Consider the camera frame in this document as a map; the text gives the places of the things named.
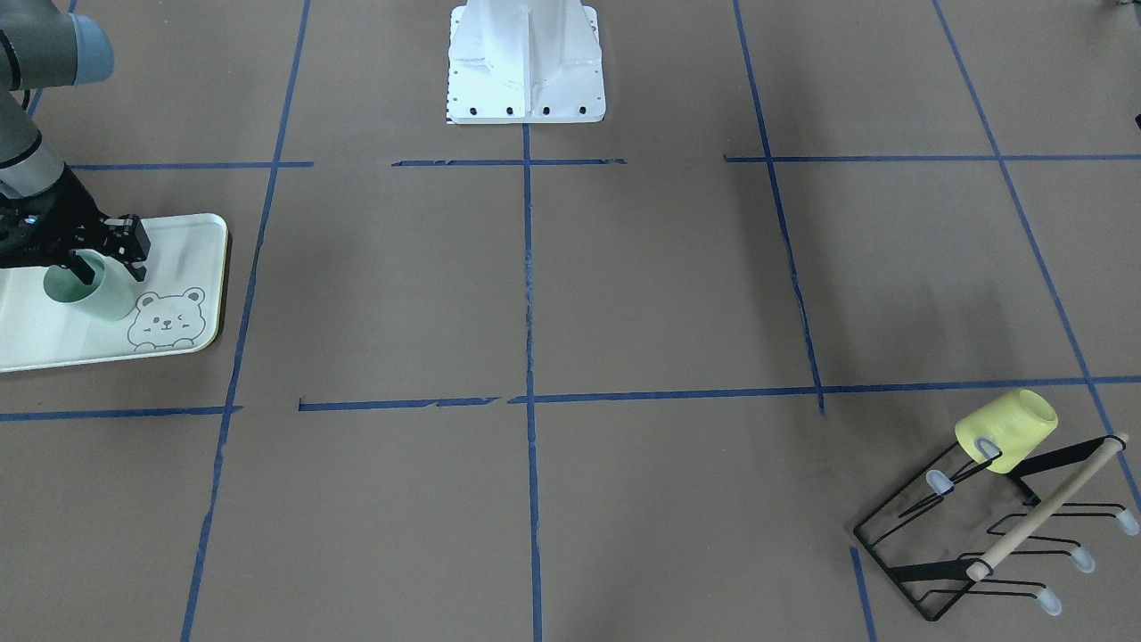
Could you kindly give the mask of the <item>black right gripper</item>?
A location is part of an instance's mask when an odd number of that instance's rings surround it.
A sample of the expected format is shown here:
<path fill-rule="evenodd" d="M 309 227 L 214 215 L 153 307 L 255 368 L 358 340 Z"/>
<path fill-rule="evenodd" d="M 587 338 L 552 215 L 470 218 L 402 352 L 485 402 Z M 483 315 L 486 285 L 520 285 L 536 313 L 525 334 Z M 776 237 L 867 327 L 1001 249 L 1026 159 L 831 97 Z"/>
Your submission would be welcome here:
<path fill-rule="evenodd" d="M 3 198 L 1 268 L 68 268 L 86 287 L 99 281 L 99 260 L 76 255 L 88 249 L 118 260 L 135 281 L 146 277 L 151 241 L 138 216 L 103 214 L 72 169 L 44 193 Z"/>

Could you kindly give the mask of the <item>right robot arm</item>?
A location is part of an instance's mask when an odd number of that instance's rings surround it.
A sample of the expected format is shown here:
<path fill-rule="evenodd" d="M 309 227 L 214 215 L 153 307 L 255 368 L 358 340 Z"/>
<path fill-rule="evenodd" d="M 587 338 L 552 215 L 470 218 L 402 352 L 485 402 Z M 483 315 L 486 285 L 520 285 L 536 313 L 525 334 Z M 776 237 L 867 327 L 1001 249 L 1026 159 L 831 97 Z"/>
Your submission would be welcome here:
<path fill-rule="evenodd" d="M 102 82 L 114 70 L 98 21 L 52 1 L 1 5 L 1 267 L 66 268 L 82 284 L 81 251 L 118 260 L 145 281 L 151 241 L 138 216 L 103 214 L 94 196 L 29 115 L 16 91 Z"/>

